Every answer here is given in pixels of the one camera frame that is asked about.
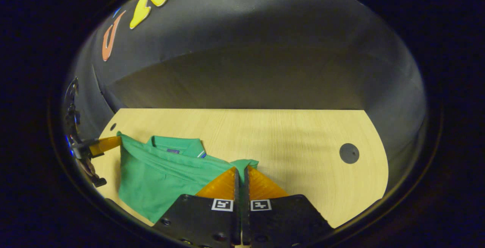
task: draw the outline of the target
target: light wood surface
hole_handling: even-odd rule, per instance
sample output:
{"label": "light wood surface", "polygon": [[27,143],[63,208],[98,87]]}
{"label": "light wood surface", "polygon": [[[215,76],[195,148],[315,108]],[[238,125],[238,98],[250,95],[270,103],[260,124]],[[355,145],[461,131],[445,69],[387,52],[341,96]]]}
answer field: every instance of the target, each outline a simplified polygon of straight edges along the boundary
{"label": "light wood surface", "polygon": [[[304,194],[333,228],[382,198],[388,182],[386,153],[363,110],[124,108],[100,138],[117,131],[143,143],[152,135],[200,138],[208,155],[229,162],[259,160],[258,170],[290,195]],[[339,150],[345,143],[358,148],[356,163],[341,160]],[[152,226],[118,197],[120,149],[92,163],[108,181],[97,188],[99,193]]]}

